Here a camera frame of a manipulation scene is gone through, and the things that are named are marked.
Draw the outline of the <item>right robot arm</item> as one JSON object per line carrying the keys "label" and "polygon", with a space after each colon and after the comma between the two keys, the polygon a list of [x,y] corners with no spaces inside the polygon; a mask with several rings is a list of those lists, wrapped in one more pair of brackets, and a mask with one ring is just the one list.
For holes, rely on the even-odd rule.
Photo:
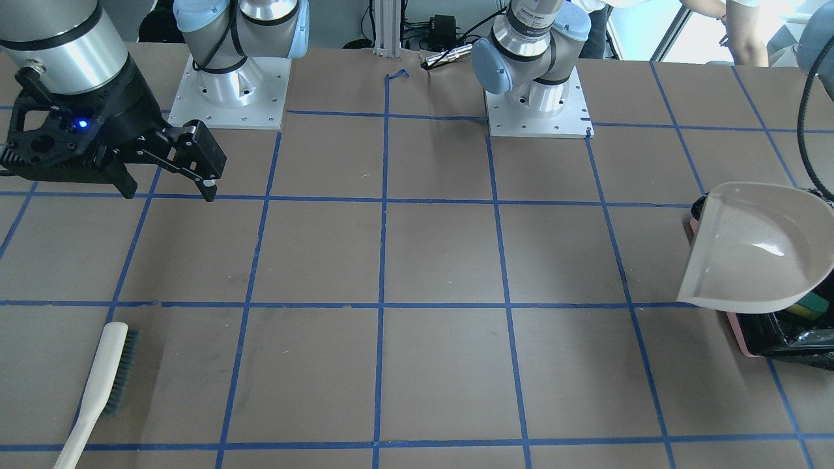
{"label": "right robot arm", "polygon": [[33,182],[110,184],[126,199],[128,164],[194,182],[211,202],[227,162],[210,128],[241,110],[245,126],[279,125],[267,64],[305,56],[307,1],[175,1],[190,48],[186,90],[208,105],[196,119],[163,118],[149,84],[98,1],[3,1],[2,48],[21,91],[2,148],[5,173]]}

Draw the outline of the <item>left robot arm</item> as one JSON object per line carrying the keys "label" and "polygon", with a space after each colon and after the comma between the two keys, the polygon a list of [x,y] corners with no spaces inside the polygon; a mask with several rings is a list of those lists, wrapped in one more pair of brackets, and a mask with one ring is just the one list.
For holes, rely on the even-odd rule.
{"label": "left robot arm", "polygon": [[473,43],[474,74],[485,92],[555,115],[590,30],[590,16],[574,3],[512,1]]}

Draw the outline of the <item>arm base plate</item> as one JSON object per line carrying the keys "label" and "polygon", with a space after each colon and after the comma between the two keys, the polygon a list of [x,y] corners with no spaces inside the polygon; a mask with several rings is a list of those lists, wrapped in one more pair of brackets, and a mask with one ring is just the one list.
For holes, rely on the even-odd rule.
{"label": "arm base plate", "polygon": [[594,137],[580,74],[573,68],[565,83],[530,82],[510,92],[483,92],[489,133],[497,137]]}
{"label": "arm base plate", "polygon": [[226,74],[194,70],[188,59],[167,121],[199,119],[212,130],[280,130],[291,59],[248,57]]}

